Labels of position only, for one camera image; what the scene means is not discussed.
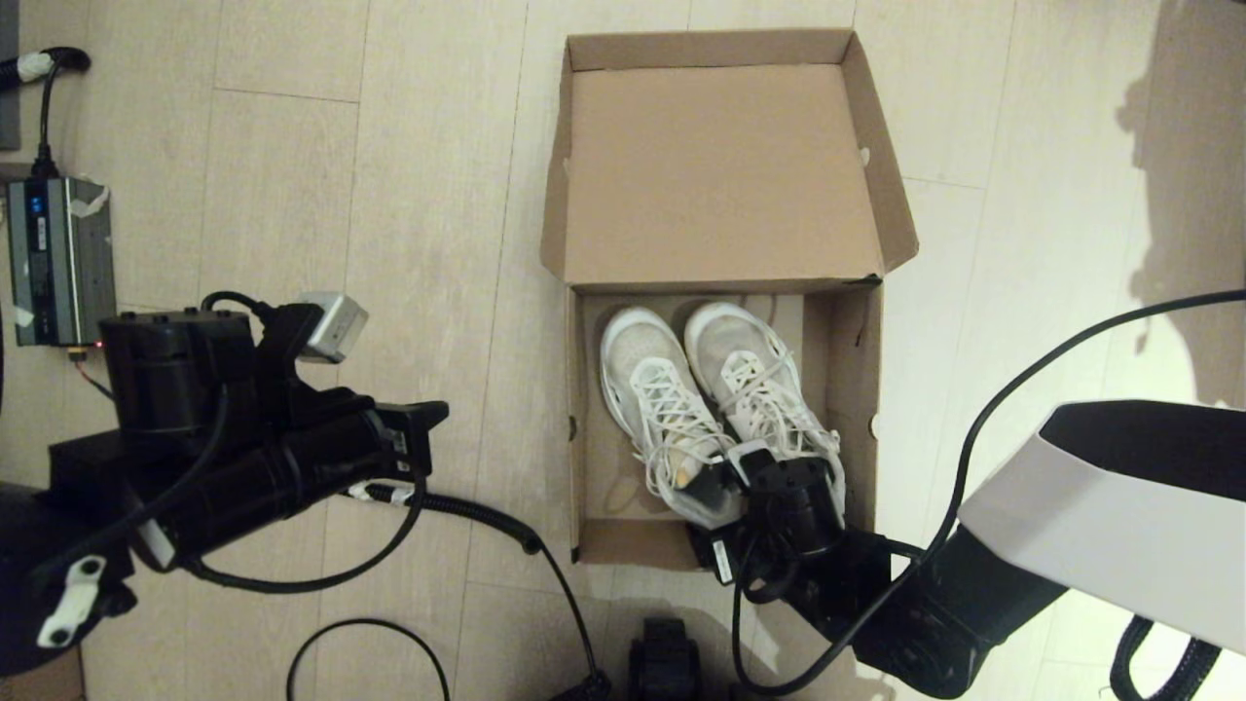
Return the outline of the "small brown cardboard box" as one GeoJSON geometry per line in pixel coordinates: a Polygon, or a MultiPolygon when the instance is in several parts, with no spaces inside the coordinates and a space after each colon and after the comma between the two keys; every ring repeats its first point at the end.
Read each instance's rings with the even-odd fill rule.
{"type": "Polygon", "coordinates": [[[14,676],[0,676],[0,701],[86,701],[78,647],[44,666],[14,676]]]}

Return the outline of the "white lace-up sneaker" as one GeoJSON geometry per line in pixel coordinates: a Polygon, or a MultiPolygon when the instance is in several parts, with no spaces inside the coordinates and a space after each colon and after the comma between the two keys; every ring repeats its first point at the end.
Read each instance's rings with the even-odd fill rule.
{"type": "Polygon", "coordinates": [[[648,308],[623,308],[611,318],[601,337],[601,387],[650,496],[687,520],[684,487],[735,442],[713,417],[667,320],[648,308]]]}
{"type": "Polygon", "coordinates": [[[708,303],[682,336],[694,379],[738,438],[782,459],[825,459],[829,486],[845,492],[840,435],[810,408],[795,356],[768,322],[733,303],[708,303]]]}

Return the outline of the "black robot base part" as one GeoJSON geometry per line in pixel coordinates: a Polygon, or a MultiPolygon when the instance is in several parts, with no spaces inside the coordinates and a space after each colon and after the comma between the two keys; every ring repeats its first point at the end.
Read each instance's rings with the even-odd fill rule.
{"type": "Polygon", "coordinates": [[[703,701],[700,660],[680,618],[645,618],[629,647],[627,701],[703,701]]]}

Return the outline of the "dark grey strip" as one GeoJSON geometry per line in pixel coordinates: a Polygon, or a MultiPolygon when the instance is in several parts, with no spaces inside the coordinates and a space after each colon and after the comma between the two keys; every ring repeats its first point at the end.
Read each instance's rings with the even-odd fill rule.
{"type": "Polygon", "coordinates": [[[19,148],[19,0],[0,0],[0,151],[19,148]]]}

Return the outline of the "grey power supply unit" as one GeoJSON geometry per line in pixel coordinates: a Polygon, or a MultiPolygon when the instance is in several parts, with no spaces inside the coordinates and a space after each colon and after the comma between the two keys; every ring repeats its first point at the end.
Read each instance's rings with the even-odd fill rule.
{"type": "Polygon", "coordinates": [[[15,339],[20,347],[87,347],[116,315],[111,191],[76,177],[6,186],[15,339]]]}

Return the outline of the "brown cardboard shoe box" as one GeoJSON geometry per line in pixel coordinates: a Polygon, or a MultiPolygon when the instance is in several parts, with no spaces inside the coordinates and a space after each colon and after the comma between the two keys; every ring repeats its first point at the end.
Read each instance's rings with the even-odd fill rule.
{"type": "Polygon", "coordinates": [[[630,306],[674,331],[716,299],[768,316],[872,529],[883,278],[920,242],[858,34],[572,35],[559,100],[541,259],[564,284],[574,564],[698,568],[601,390],[630,306]]]}

